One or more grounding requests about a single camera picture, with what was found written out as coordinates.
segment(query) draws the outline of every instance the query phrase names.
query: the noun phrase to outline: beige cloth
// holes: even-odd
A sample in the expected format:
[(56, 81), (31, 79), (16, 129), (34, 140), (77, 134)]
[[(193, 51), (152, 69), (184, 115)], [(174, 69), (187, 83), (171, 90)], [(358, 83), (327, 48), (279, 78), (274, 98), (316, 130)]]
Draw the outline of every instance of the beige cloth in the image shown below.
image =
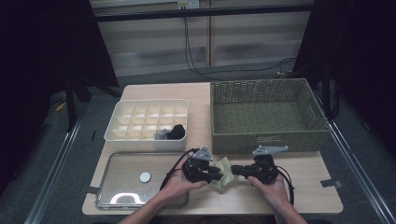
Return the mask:
[(182, 216), (162, 217), (161, 224), (265, 224), (265, 216)]

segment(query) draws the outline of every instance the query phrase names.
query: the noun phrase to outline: white round object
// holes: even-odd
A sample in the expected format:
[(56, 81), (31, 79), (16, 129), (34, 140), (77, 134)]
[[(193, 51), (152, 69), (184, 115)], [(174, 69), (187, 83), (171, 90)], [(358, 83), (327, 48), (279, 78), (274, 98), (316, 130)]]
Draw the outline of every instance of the white round object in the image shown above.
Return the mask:
[(149, 172), (144, 172), (140, 175), (140, 181), (142, 181), (143, 183), (149, 182), (150, 179), (151, 175), (149, 174)]

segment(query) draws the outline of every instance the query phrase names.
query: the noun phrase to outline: wall socket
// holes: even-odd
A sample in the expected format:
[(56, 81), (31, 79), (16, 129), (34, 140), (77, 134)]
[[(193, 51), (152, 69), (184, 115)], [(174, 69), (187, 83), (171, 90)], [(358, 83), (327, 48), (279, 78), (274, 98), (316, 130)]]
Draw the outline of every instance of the wall socket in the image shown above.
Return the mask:
[(178, 9), (195, 9), (199, 8), (199, 0), (178, 0)]

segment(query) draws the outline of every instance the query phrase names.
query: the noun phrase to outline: green wicker basket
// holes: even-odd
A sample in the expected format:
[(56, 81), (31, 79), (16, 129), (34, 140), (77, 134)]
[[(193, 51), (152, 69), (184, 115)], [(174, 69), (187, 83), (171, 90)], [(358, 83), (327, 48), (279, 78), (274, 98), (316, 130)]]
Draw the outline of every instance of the green wicker basket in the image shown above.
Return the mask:
[(247, 154), (259, 145), (317, 151), (331, 136), (303, 78), (212, 82), (210, 96), (214, 154)]

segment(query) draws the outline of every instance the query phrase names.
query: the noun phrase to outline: table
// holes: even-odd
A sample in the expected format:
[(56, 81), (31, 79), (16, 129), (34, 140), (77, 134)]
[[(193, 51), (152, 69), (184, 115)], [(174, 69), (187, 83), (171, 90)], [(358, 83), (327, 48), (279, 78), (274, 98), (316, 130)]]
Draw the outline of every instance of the table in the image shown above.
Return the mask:
[[(210, 134), (210, 83), (149, 84), (127, 86), (121, 100), (186, 99), (189, 116), (186, 148), (209, 146)], [(106, 163), (115, 151), (105, 143), (91, 186), (98, 187)], [(251, 164), (251, 155), (214, 155), (214, 160), (227, 156), (231, 164)], [(275, 164), (285, 168), (292, 179), (295, 203), (299, 213), (340, 213), (343, 204), (335, 187), (323, 188), (320, 181), (330, 179), (320, 152), (282, 152), (273, 155)], [(95, 195), (87, 193), (82, 206), (85, 215), (129, 215), (131, 211), (99, 210)], [(273, 209), (259, 191), (239, 176), (230, 187), (220, 191), (213, 186), (193, 190), (189, 204), (182, 209), (163, 209), (159, 215), (272, 215)]]

